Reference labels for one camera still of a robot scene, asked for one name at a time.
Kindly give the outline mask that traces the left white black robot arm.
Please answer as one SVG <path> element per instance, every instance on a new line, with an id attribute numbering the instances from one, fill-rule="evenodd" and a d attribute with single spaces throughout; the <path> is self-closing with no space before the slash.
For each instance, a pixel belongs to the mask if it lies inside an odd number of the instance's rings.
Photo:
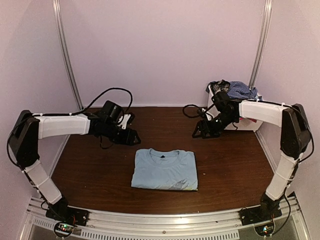
<path id="1" fill-rule="evenodd" d="M 46 173 L 38 153 L 39 140 L 70 135 L 93 135 L 107 138 L 111 143 L 135 146 L 141 143 L 138 132 L 129 126 L 133 113 L 112 101 L 92 113 L 82 110 L 74 113 L 31 113 L 23 110 L 11 133 L 6 148 L 13 154 L 13 162 L 26 175 L 32 186 L 39 191 L 48 205 L 48 210 L 61 222 L 72 218 L 68 201 Z"/>

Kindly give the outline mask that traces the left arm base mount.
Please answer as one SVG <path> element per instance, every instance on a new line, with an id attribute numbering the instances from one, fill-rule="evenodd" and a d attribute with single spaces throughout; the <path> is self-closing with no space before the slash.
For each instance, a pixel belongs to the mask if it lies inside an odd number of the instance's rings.
<path id="1" fill-rule="evenodd" d="M 87 225 L 89 211 L 68 206 L 65 213 L 58 213 L 57 210 L 48 207 L 45 216 L 57 221 L 53 226 L 53 232 L 58 238 L 65 239 L 71 236 L 77 227 Z"/>

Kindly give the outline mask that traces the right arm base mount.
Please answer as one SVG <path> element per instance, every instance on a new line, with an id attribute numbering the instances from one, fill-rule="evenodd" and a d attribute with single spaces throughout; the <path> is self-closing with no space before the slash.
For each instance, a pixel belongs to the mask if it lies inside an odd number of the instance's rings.
<path id="1" fill-rule="evenodd" d="M 263 211 L 261 206 L 243 207 L 238 211 L 242 226 L 253 225 L 255 233 L 259 237 L 271 237 L 276 231 L 275 218 L 281 217 L 282 212 L 275 210 Z"/>

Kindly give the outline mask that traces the blue dotted shirt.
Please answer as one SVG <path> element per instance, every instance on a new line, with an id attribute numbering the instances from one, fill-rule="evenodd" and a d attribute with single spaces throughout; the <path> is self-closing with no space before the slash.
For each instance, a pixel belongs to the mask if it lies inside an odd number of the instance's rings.
<path id="1" fill-rule="evenodd" d="M 258 94 L 258 90 L 256 87 L 250 88 L 241 81 L 231 81 L 227 95 L 233 99 L 263 99 L 262 96 Z"/>

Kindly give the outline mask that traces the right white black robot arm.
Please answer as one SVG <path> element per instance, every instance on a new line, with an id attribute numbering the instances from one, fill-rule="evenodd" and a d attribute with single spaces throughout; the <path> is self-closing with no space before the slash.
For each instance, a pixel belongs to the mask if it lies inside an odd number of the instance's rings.
<path id="1" fill-rule="evenodd" d="M 299 164 L 306 160 L 304 153 L 313 141 L 304 107 L 298 103 L 287 105 L 231 98 L 223 91 L 213 94 L 212 105 L 218 111 L 217 116 L 208 118 L 206 111 L 199 111 L 201 120 L 192 133 L 193 138 L 218 138 L 228 125 L 238 123 L 240 118 L 258 120 L 280 130 L 280 159 L 256 210 L 258 219 L 266 221 L 278 210 L 280 200 L 294 180 Z"/>

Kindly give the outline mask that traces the light blue printed t-shirt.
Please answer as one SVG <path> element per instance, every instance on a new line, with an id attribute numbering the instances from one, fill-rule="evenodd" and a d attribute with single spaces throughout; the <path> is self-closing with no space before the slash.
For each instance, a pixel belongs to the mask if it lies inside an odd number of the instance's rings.
<path id="1" fill-rule="evenodd" d="M 192 151 L 139 149 L 131 187 L 164 191 L 197 191 L 196 157 Z"/>

